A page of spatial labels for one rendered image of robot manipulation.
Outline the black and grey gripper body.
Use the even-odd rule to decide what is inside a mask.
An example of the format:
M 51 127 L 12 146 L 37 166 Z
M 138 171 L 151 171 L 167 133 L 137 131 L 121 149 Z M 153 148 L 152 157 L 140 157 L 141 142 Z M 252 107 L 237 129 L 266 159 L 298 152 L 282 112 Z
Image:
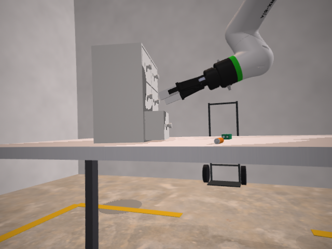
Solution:
M 203 71 L 203 74 L 204 74 L 204 77 L 205 77 L 205 80 L 206 82 L 201 84 L 201 85 L 197 85 L 196 87 L 198 86 L 208 86 L 208 88 L 210 90 L 213 90 L 213 89 L 216 89 L 220 86 L 220 83 L 219 83 L 219 79 L 218 79 L 218 74 L 216 74 L 216 71 L 214 70 L 214 68 L 209 68 L 205 71 Z

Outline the orange aa battery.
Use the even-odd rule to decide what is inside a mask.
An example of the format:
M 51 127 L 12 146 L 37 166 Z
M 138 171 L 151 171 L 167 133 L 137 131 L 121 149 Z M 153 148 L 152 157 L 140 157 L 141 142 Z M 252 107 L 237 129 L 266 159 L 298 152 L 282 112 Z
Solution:
M 222 138 L 222 137 L 220 137 L 220 138 L 216 138 L 215 140 L 214 140 L 214 143 L 215 144 L 220 144 L 220 143 L 223 143 L 224 142 L 224 139 Z

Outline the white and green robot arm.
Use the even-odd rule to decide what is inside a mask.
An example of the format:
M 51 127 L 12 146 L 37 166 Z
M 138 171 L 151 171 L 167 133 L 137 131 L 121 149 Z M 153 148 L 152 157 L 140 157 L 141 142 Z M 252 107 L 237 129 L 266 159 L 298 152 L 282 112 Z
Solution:
M 273 52 L 258 30 L 277 0 L 244 0 L 225 30 L 234 55 L 213 65 L 220 86 L 231 85 L 266 73 L 273 64 Z

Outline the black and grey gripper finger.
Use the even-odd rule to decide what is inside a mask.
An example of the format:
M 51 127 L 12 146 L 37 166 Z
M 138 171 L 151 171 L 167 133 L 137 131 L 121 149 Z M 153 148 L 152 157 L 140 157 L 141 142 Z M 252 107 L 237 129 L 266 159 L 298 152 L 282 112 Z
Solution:
M 202 89 L 204 89 L 204 88 L 202 88 Z M 166 105 L 168 105 L 168 104 L 175 102 L 177 100 L 180 100 L 180 99 L 184 100 L 185 97 L 187 97 L 199 90 L 202 90 L 202 89 L 197 89 L 197 90 L 190 89 L 190 90 L 182 91 L 182 92 L 175 94 L 173 96 L 170 96 L 164 100 L 165 100 Z
M 182 92 L 182 91 L 186 91 L 186 90 L 190 90 L 190 89 L 194 89 L 194 90 L 202 89 L 202 88 L 204 88 L 203 86 L 198 86 L 198 87 L 196 87 L 196 86 L 203 84 L 205 82 L 206 82 L 206 80 L 205 80 L 204 75 L 201 75 L 199 77 L 196 77 L 196 78 L 193 78 L 190 80 L 177 82 L 177 83 L 175 83 L 176 84 L 175 86 L 172 86 L 168 89 L 158 92 L 158 94 L 159 94 L 160 99 L 163 100 L 170 96 L 178 94 L 179 92 Z

